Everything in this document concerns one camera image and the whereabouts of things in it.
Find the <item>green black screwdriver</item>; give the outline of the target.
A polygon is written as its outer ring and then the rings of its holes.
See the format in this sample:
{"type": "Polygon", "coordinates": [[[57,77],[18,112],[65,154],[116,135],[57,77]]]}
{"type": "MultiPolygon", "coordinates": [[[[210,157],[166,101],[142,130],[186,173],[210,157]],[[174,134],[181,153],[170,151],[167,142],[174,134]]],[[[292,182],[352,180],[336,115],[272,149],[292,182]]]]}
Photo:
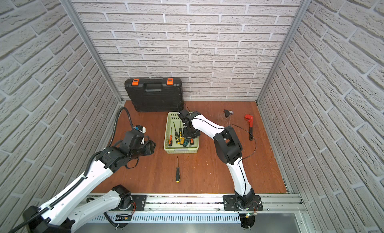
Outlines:
{"type": "Polygon", "coordinates": [[[189,139],[185,139],[184,143],[183,143],[183,147],[186,148],[189,143],[190,143],[190,140],[189,139]]]}

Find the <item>black yellow striped screwdriver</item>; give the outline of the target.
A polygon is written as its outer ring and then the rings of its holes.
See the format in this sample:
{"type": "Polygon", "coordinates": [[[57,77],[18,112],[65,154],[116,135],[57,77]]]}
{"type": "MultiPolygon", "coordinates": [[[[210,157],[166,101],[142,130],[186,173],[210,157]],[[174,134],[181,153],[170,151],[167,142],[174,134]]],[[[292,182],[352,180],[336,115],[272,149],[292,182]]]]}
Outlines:
{"type": "Polygon", "coordinates": [[[181,137],[180,137],[180,134],[179,134],[178,128],[176,127],[175,122],[173,122],[173,125],[175,128],[175,139],[176,139],[177,144],[179,145],[181,143],[181,137]]]}

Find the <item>orange black screwdriver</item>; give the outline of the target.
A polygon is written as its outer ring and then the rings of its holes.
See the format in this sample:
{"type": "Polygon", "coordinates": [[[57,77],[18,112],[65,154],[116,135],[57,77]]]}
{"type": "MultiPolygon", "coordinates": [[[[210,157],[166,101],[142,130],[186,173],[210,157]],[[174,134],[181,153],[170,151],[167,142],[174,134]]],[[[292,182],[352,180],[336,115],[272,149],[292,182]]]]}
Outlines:
{"type": "Polygon", "coordinates": [[[172,129],[170,130],[169,140],[168,140],[168,147],[171,147],[173,145],[173,135],[172,135],[172,129]]]}

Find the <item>black yellow small screwdriver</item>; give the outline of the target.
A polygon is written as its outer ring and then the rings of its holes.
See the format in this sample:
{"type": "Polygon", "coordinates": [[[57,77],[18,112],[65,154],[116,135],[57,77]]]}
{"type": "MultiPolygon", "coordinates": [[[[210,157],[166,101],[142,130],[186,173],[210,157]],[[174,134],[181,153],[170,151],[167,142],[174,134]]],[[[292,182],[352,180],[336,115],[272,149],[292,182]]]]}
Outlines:
{"type": "Polygon", "coordinates": [[[182,122],[181,121],[179,122],[179,125],[180,125],[180,127],[179,127],[179,139],[180,139],[180,141],[182,141],[183,130],[182,130],[182,122]]]}

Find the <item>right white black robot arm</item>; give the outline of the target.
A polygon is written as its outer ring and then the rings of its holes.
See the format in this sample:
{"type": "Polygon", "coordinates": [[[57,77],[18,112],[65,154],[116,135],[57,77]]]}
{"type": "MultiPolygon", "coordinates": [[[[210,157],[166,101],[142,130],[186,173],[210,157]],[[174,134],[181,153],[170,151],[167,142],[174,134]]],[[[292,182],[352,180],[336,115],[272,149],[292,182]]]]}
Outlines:
{"type": "Polygon", "coordinates": [[[185,138],[192,139],[204,133],[214,141],[217,156],[227,165],[233,179],[237,207],[248,209],[255,192],[248,181],[243,165],[243,147],[233,127],[219,126],[197,111],[183,109],[178,112],[178,116],[185,127],[185,138]]]}

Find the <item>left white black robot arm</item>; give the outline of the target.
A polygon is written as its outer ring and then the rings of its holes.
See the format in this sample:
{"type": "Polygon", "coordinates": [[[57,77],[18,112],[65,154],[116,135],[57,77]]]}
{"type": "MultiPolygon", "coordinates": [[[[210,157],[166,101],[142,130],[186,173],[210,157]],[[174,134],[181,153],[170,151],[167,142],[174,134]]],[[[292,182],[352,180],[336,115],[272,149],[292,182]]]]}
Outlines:
{"type": "Polygon", "coordinates": [[[145,135],[146,129],[134,126],[129,120],[131,130],[126,132],[123,140],[109,145],[102,151],[94,153],[85,171],[55,197],[40,207],[31,206],[23,212],[24,222],[14,227],[16,233],[26,227],[30,233],[72,233],[93,218],[108,211],[118,209],[137,210],[132,193],[124,186],[113,187],[102,197],[89,200],[85,205],[78,204],[100,183],[109,178],[130,161],[150,156],[155,152],[156,144],[145,135]]]}

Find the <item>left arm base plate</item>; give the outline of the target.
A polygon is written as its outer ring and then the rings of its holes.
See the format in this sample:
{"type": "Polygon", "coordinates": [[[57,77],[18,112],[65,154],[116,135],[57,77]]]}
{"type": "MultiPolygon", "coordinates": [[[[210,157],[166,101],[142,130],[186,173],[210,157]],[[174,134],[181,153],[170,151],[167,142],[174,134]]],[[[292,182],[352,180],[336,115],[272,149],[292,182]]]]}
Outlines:
{"type": "Polygon", "coordinates": [[[144,211],[146,205],[146,195],[131,195],[131,198],[128,200],[128,203],[120,203],[120,205],[113,209],[113,211],[128,211],[132,212],[134,207],[136,211],[144,211]]]}

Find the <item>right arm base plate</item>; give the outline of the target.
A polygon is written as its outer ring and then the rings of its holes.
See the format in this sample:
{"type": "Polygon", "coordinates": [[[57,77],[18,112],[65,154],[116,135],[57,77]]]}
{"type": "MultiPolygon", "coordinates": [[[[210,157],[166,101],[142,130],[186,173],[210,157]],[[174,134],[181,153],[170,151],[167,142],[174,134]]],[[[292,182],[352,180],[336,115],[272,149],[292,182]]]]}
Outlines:
{"type": "Polygon", "coordinates": [[[251,202],[247,206],[241,206],[240,200],[235,195],[224,195],[223,196],[224,209],[225,211],[252,211],[261,212],[264,210],[261,197],[254,195],[251,202]]]}

